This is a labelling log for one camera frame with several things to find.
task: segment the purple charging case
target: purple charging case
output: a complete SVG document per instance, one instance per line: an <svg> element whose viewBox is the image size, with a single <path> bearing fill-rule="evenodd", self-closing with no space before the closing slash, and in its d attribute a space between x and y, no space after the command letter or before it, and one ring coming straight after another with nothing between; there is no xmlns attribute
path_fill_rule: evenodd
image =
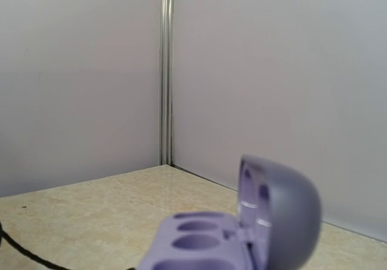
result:
<svg viewBox="0 0 387 270"><path fill-rule="evenodd" d="M255 156L239 169L238 216L178 213L162 221L138 270L294 270L316 246L321 207L299 172Z"/></svg>

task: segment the open case lid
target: open case lid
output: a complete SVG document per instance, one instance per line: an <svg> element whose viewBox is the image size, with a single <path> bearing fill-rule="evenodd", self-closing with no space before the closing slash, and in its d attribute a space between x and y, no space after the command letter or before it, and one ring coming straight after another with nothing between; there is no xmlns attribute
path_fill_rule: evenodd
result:
<svg viewBox="0 0 387 270"><path fill-rule="evenodd" d="M245 155L239 170L238 222L249 233L256 267L301 267L319 236L317 190L299 172L267 159Z"/></svg>

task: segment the black cable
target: black cable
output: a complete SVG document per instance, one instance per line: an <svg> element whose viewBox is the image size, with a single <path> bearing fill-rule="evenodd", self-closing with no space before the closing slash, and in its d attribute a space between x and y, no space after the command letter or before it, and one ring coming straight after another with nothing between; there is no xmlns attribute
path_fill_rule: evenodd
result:
<svg viewBox="0 0 387 270"><path fill-rule="evenodd" d="M3 229L0 222L0 246L1 246L1 240L4 238L10 244L15 250L17 250L20 254L30 258L32 261L35 261L38 264L41 264L45 266L48 269L52 270L70 270L68 268L61 267L59 265L56 265L54 263L51 263L50 261L44 260L40 258L38 255L33 254L29 250L25 249L23 246L21 246L18 242L13 240L10 235L8 235Z"/></svg>

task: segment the white wall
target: white wall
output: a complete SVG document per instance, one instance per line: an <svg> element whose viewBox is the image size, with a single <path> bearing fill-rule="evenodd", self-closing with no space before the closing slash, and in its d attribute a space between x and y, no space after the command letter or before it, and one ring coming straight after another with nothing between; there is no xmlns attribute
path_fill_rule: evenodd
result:
<svg viewBox="0 0 387 270"><path fill-rule="evenodd" d="M175 163L304 172L324 219L387 240L387 0L175 0Z"/></svg>
<svg viewBox="0 0 387 270"><path fill-rule="evenodd" d="M160 0L0 0L0 196L157 165Z"/></svg>

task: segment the beige stone surface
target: beige stone surface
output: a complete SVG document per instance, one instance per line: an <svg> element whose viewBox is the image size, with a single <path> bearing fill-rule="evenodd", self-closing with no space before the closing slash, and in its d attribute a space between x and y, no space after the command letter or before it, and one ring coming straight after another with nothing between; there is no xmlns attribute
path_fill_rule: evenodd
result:
<svg viewBox="0 0 387 270"><path fill-rule="evenodd" d="M161 220L182 211L235 214L236 193L168 166L0 199L4 229L66 268L136 266ZM44 269L3 242L0 269ZM330 225L305 270L384 270L387 245Z"/></svg>

